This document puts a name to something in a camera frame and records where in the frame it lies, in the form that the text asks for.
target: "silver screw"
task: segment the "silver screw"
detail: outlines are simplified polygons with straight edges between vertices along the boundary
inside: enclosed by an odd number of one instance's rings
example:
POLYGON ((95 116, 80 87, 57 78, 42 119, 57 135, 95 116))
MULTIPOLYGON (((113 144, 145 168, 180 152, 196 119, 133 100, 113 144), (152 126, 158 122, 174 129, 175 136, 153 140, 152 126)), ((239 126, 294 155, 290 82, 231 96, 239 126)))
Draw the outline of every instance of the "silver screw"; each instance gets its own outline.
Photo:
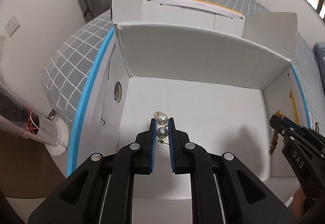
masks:
POLYGON ((195 148, 195 144, 193 142, 188 142, 187 144, 185 144, 185 148, 192 150, 195 148))
POLYGON ((224 157, 228 161, 231 161, 232 159, 234 159, 233 154, 232 153, 229 153, 229 152, 225 153, 224 157))
POLYGON ((130 149, 131 150, 137 150, 137 149, 139 149, 140 148, 140 144, 138 144, 138 143, 132 143, 131 145, 130 145, 130 149))
POLYGON ((91 159, 96 162, 96 161, 99 161, 101 159, 101 156, 99 153, 95 153, 91 156, 91 159))

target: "gray bedsheet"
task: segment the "gray bedsheet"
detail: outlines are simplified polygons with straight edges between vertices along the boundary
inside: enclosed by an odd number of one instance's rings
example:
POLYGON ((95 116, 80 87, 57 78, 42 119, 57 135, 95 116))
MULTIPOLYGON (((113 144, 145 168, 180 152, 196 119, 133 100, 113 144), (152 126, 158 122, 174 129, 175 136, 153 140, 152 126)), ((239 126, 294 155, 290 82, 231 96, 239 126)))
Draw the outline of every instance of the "gray bedsheet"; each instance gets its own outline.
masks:
MULTIPOLYGON (((244 15, 270 12, 255 0, 203 0, 241 12, 244 15)), ((42 83, 51 106, 72 129, 73 120, 83 85, 103 42, 105 33, 113 27, 110 11, 106 11, 87 23, 58 50, 43 71, 42 83)), ((321 77, 313 52, 297 34, 297 49, 292 62, 308 105, 313 125, 318 121, 321 133, 325 133, 325 97, 321 77)))

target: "bead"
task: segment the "bead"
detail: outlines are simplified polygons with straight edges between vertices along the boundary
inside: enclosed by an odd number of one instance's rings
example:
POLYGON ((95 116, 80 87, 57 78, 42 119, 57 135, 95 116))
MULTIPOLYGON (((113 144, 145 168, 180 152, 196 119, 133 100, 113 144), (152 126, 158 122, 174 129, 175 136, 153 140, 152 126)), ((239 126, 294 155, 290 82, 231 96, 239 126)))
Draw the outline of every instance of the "bead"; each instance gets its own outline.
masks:
POLYGON ((168 117, 166 114, 161 113, 156 120, 159 125, 165 125, 168 122, 168 117))
POLYGON ((164 127, 161 127, 157 130, 156 135, 160 139, 165 139, 168 136, 168 130, 164 127))
POLYGON ((154 119, 157 119, 157 117, 161 114, 162 112, 157 111, 153 114, 154 119))

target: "brown surface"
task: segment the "brown surface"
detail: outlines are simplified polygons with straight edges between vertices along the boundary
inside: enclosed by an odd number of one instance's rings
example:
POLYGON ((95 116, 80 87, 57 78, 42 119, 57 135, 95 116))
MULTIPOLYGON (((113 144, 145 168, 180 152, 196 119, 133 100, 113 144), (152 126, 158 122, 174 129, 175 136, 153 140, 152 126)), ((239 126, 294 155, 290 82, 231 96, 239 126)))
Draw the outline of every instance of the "brown surface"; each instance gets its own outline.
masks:
POLYGON ((44 144, 0 130, 0 189, 6 197, 48 197, 64 179, 44 144))

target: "round hole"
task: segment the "round hole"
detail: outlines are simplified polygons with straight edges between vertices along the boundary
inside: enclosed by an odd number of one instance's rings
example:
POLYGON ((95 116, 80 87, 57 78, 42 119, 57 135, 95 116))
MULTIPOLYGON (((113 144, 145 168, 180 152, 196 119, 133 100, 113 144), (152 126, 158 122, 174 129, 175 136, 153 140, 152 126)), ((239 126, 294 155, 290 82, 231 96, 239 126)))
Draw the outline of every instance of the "round hole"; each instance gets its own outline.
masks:
POLYGON ((114 100, 117 103, 120 103, 122 99, 122 86, 120 82, 116 82, 115 88, 114 88, 114 100))

